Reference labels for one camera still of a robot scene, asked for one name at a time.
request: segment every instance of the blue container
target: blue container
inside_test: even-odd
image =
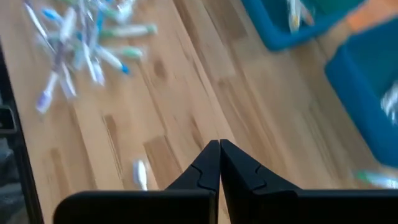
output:
[[[302,2],[308,10],[314,12],[315,25],[306,26],[305,23],[302,23],[300,30],[291,34],[287,0],[242,0],[263,43],[271,51],[282,50],[322,34],[358,6],[325,13],[313,0],[303,0]]]
[[[352,36],[325,71],[376,159],[398,167],[398,127],[381,109],[381,98],[398,80],[398,17]]]

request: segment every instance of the orange object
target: orange object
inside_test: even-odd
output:
[[[398,0],[368,0],[365,5],[348,16],[347,21],[355,31],[375,26],[398,14]]]

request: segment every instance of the black plastic object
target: black plastic object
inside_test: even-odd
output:
[[[0,138],[17,133],[14,113],[7,105],[0,105]]]
[[[393,216],[395,190],[302,190],[228,140],[210,141],[163,191],[83,192],[57,207],[54,224],[211,223],[218,220],[220,174],[232,224]]]

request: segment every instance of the toothbrush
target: toothbrush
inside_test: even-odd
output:
[[[119,13],[115,17],[116,22],[119,24],[126,24],[129,18],[133,15],[133,7],[136,0],[126,0],[118,6]]]
[[[140,37],[156,33],[156,24],[142,24],[103,29],[100,35],[101,37]]]
[[[55,53],[55,58],[53,62],[53,67],[50,72],[50,80],[47,83],[46,89],[42,92],[39,100],[36,103],[36,109],[39,113],[44,114],[49,109],[55,85],[58,81],[58,71],[63,64],[63,56],[65,53],[65,42],[70,38],[76,23],[76,11],[74,8],[69,7],[65,13],[64,23],[60,29],[60,35],[58,40],[57,51]]]
[[[298,0],[287,0],[289,4],[289,29],[297,32],[301,23],[301,7]]]
[[[377,174],[374,172],[361,171],[357,173],[357,178],[367,183],[373,184],[376,187],[383,187],[387,189],[398,189],[398,179]]]
[[[45,90],[42,92],[39,100],[36,102],[36,110],[40,114],[45,114],[47,110],[50,108],[52,98],[53,98],[53,92],[55,89],[55,86],[58,82],[58,74],[55,72],[52,72],[50,74],[50,79],[47,82],[47,86]]]
[[[65,63],[62,63],[62,70],[63,70],[64,78],[61,78],[60,84],[61,84],[61,88],[63,90],[63,94],[65,94],[65,97],[67,99],[74,98],[77,96],[75,86],[74,86],[72,78],[70,76],[69,69],[67,68]]]
[[[59,38],[58,38],[58,33],[56,33],[56,32],[49,32],[49,33],[48,33],[48,37],[49,37],[48,40],[44,40],[44,38],[43,38],[40,34],[37,34],[37,35],[36,35],[36,39],[35,39],[35,43],[36,43],[38,46],[41,46],[41,47],[44,49],[44,51],[45,51],[46,54],[48,54],[49,56],[53,57],[55,52],[53,52],[53,51],[51,51],[51,49],[49,49],[49,47],[48,47],[48,45],[46,44],[46,42],[49,42],[51,46],[55,47],[56,44],[57,44],[57,42],[58,42],[58,39],[59,39]],[[80,47],[80,46],[77,45],[76,43],[71,42],[70,44],[67,44],[67,45],[65,46],[65,51],[66,51],[66,52],[70,52],[70,51],[72,51],[72,50],[78,49],[79,47]]]
[[[98,11],[97,13],[97,19],[95,21],[95,26],[94,26],[94,31],[93,35],[91,36],[90,40],[90,49],[94,49],[96,45],[98,44],[98,36],[100,32],[103,29],[103,24],[104,24],[104,13],[102,11]]]
[[[44,8],[42,9],[43,16],[51,22],[54,22],[57,26],[62,26],[63,18],[55,9]]]
[[[64,2],[66,4],[73,6],[77,3],[78,0],[58,0],[58,1],[61,1],[61,2]],[[113,19],[115,19],[119,13],[117,10],[112,9],[107,4],[105,4],[101,1],[89,1],[89,6],[96,10],[99,9],[101,12],[103,12],[105,14],[105,16],[113,18]]]
[[[80,22],[81,22],[81,26],[82,26],[82,40],[81,40],[81,44],[82,44],[82,52],[83,52],[83,58],[85,59],[85,62],[87,63],[87,67],[88,67],[88,71],[90,72],[90,76],[91,79],[93,80],[94,83],[97,83],[97,78],[95,75],[95,71],[94,71],[94,66],[93,63],[91,62],[91,52],[90,52],[90,47],[88,46],[89,41],[90,41],[90,29],[88,27],[88,15],[86,14],[86,9],[85,9],[85,3],[84,0],[79,0],[78,2],[79,7],[80,7]],[[76,69],[81,69],[81,66],[79,67],[79,60],[80,59],[80,51],[76,51],[75,54],[75,58],[77,58],[77,64],[76,64]]]
[[[125,46],[116,49],[107,48],[107,50],[115,55],[122,55],[138,60],[144,57],[144,49],[140,47]]]
[[[105,48],[98,46],[97,48],[95,48],[95,52],[98,54],[99,57],[108,62],[114,68],[122,71],[125,74],[128,74],[130,72],[129,68],[125,64],[123,64],[116,56],[114,56]]]
[[[305,7],[304,3],[301,0],[299,0],[298,3],[300,4],[300,8],[302,11],[301,20],[304,20],[307,25],[313,26],[315,21],[313,16],[311,15],[311,12],[307,9],[307,7]]]
[[[395,105],[398,102],[398,82],[393,84],[392,88],[390,91],[388,91],[382,101],[381,101],[381,107],[383,110],[386,112],[387,115],[391,113],[391,111],[394,109]]]
[[[138,160],[133,163],[133,178],[134,182],[140,185],[142,190],[148,190],[147,171],[142,160]]]
[[[105,85],[104,71],[101,68],[101,62],[97,57],[95,57],[93,59],[93,67],[94,67],[94,72],[95,72],[95,77],[97,79],[97,82],[100,85]]]
[[[45,40],[45,44],[49,47],[49,49],[51,51],[55,51],[54,48],[51,46],[51,44],[47,41],[47,33],[44,30],[44,27],[41,25],[41,23],[39,22],[39,19],[37,18],[33,7],[32,7],[32,3],[29,0],[24,0],[24,6],[26,11],[29,14],[29,17],[31,19],[31,21],[33,22],[33,24],[36,26],[36,29],[38,30],[39,34],[43,37],[43,39]]]

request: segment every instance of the wooden floor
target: wooden floor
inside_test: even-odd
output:
[[[22,1],[2,0],[0,36],[46,223],[81,190],[138,189],[132,161],[164,189],[211,139],[227,138],[304,189],[358,189],[359,169],[379,170],[323,67],[351,33],[345,22],[293,50],[263,46],[240,0],[140,1],[137,21],[159,34],[108,45],[147,45],[134,77],[106,69],[106,88],[77,75],[78,98],[59,91],[40,117],[49,72],[32,44]],[[220,223],[228,223],[224,200]]]

